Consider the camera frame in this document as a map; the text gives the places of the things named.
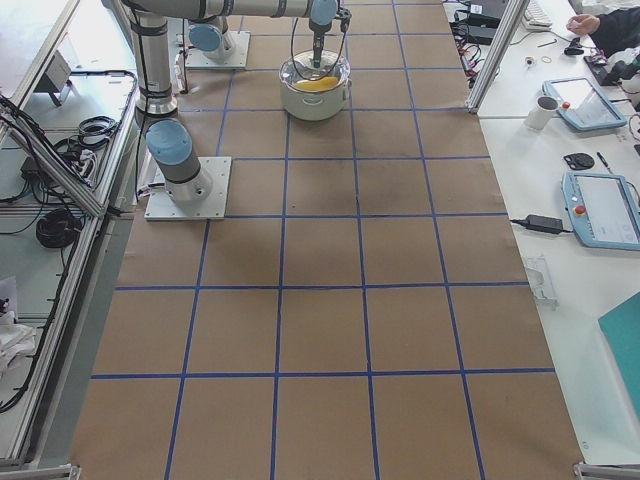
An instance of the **white metal plate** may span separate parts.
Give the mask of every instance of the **white metal plate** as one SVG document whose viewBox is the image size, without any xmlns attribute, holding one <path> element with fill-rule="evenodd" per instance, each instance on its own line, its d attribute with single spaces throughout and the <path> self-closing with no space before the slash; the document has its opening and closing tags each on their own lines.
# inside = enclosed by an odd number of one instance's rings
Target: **white metal plate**
<svg viewBox="0 0 640 480">
<path fill-rule="evenodd" d="M 229 177 L 231 175 L 231 157 L 198 157 L 202 168 L 209 172 L 213 187 L 207 198 L 195 203 L 175 203 L 164 190 L 151 193 L 145 218 L 147 220 L 203 220 L 205 218 L 222 219 L 227 209 Z M 155 182 L 164 183 L 162 172 L 158 169 Z"/>
<path fill-rule="evenodd" d="M 222 62 L 216 62 L 209 57 L 205 57 L 201 50 L 192 49 L 187 57 L 187 69 L 199 70 L 234 70 L 247 67 L 247 57 L 249 56 L 249 32 L 229 32 L 235 42 L 234 52 Z"/>
</svg>

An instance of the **grid square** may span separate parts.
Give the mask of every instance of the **grid square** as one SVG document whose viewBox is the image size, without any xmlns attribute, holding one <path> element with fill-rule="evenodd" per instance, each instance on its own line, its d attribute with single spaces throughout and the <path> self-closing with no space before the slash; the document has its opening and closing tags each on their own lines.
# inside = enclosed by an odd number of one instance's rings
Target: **grid square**
<svg viewBox="0 0 640 480">
<path fill-rule="evenodd" d="M 376 377 L 374 386 L 381 478 L 479 478 L 458 375 Z"/>
<path fill-rule="evenodd" d="M 292 27 L 293 19 L 289 17 L 270 18 L 245 15 L 242 18 L 242 29 L 251 32 L 252 36 L 291 35 Z"/>
<path fill-rule="evenodd" d="M 480 120 L 466 109 L 418 112 L 418 124 L 426 157 L 489 155 Z"/>
<path fill-rule="evenodd" d="M 398 33 L 396 19 L 391 5 L 354 5 L 349 7 L 351 34 Z"/>
<path fill-rule="evenodd" d="M 358 157 L 420 156 L 412 112 L 354 112 L 353 116 Z"/>
<path fill-rule="evenodd" d="M 526 282 L 506 216 L 438 219 L 450 282 Z"/>
<path fill-rule="evenodd" d="M 284 158 L 286 133 L 284 112 L 228 112 L 221 155 Z"/>
<path fill-rule="evenodd" d="M 397 5 L 396 15 L 402 33 L 442 33 L 451 35 L 447 14 L 439 5 Z"/>
<path fill-rule="evenodd" d="M 462 70 L 451 35 L 402 35 L 407 68 L 453 68 Z"/>
<path fill-rule="evenodd" d="M 466 368 L 551 368 L 531 290 L 458 287 L 451 290 Z"/>
<path fill-rule="evenodd" d="M 284 160 L 236 160 L 231 169 L 227 215 L 280 215 Z"/>
<path fill-rule="evenodd" d="M 222 125 L 221 112 L 180 112 L 178 120 L 191 135 L 198 156 L 211 157 L 216 154 Z"/>
<path fill-rule="evenodd" d="M 460 368 L 443 288 L 372 288 L 367 306 L 374 370 Z"/>
<path fill-rule="evenodd" d="M 190 372 L 273 372 L 278 293 L 201 291 L 189 356 Z"/>
<path fill-rule="evenodd" d="M 362 221 L 367 284 L 442 282 L 431 218 Z"/>
<path fill-rule="evenodd" d="M 192 291 L 114 292 L 93 373 L 180 373 L 193 296 Z"/>
<path fill-rule="evenodd" d="M 402 70 L 356 70 L 351 72 L 353 108 L 409 109 L 411 99 Z"/>
<path fill-rule="evenodd" d="M 360 213 L 363 215 L 431 213 L 421 161 L 358 161 L 358 185 Z"/>
<path fill-rule="evenodd" d="M 353 158 L 351 115 L 339 112 L 319 122 L 291 117 L 290 158 Z"/>
<path fill-rule="evenodd" d="M 118 285 L 195 285 L 206 222 L 148 222 L 136 212 Z"/>
<path fill-rule="evenodd" d="M 287 220 L 286 285 L 361 285 L 358 225 L 352 219 Z"/>
<path fill-rule="evenodd" d="M 236 72 L 229 94 L 232 110 L 280 110 L 280 79 L 277 72 Z"/>
<path fill-rule="evenodd" d="M 179 384 L 90 381 L 70 463 L 94 480 L 164 478 Z"/>
<path fill-rule="evenodd" d="M 212 75 L 211 72 L 189 70 L 187 78 L 189 93 L 176 93 L 181 111 L 224 108 L 231 83 L 231 73 L 216 72 Z"/>
<path fill-rule="evenodd" d="M 283 378 L 276 478 L 373 480 L 365 378 Z"/>
<path fill-rule="evenodd" d="M 211 225 L 204 285 L 273 286 L 280 271 L 279 219 L 233 219 Z"/>
<path fill-rule="evenodd" d="M 272 412 L 270 378 L 187 380 L 171 478 L 269 478 Z"/>
<path fill-rule="evenodd" d="M 416 108 L 464 107 L 469 97 L 467 79 L 461 70 L 413 70 L 409 78 Z"/>
<path fill-rule="evenodd" d="M 291 57 L 291 42 L 287 36 L 259 37 L 251 40 L 247 70 L 280 70 L 285 59 Z"/>
<path fill-rule="evenodd" d="M 347 39 L 352 68 L 403 68 L 397 35 L 357 35 Z"/>
<path fill-rule="evenodd" d="M 467 382 L 487 478 L 574 477 L 582 455 L 555 374 L 471 375 Z"/>
<path fill-rule="evenodd" d="M 428 160 L 427 169 L 436 212 L 506 211 L 491 160 Z"/>
<path fill-rule="evenodd" d="M 287 214 L 355 215 L 352 160 L 291 160 L 287 176 Z"/>
<path fill-rule="evenodd" d="M 283 372 L 367 369 L 360 290 L 285 291 L 281 335 Z"/>
</svg>

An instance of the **pot handle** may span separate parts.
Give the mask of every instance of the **pot handle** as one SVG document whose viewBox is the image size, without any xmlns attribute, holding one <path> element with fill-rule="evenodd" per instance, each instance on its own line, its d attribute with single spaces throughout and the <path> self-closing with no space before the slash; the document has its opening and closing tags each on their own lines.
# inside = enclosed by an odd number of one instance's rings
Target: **pot handle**
<svg viewBox="0 0 640 480">
<path fill-rule="evenodd" d="M 318 105 L 322 105 L 322 102 L 324 102 L 324 99 L 322 97 L 302 97 L 302 103 L 310 107 L 317 107 Z"/>
</svg>

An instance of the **person's arm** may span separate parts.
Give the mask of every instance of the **person's arm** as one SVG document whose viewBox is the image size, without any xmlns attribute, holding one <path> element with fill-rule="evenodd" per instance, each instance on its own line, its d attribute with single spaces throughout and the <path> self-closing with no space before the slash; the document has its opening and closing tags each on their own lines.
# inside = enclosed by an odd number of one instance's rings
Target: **person's arm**
<svg viewBox="0 0 640 480">
<path fill-rule="evenodd" d="M 591 38 L 607 57 L 640 45 L 640 7 L 616 10 L 597 18 L 600 25 Z"/>
</svg>

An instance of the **power adapter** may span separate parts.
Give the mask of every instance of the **power adapter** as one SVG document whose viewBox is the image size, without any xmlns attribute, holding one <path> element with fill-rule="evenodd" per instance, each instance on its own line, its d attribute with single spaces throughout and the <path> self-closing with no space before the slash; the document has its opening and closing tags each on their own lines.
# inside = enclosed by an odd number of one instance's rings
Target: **power adapter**
<svg viewBox="0 0 640 480">
<path fill-rule="evenodd" d="M 552 233 L 558 235 L 560 233 L 573 233 L 565 230 L 562 226 L 562 220 L 559 218 L 543 217 L 541 215 L 527 215 L 524 220 L 511 220 L 511 223 L 521 225 L 527 230 L 536 232 Z"/>
</svg>

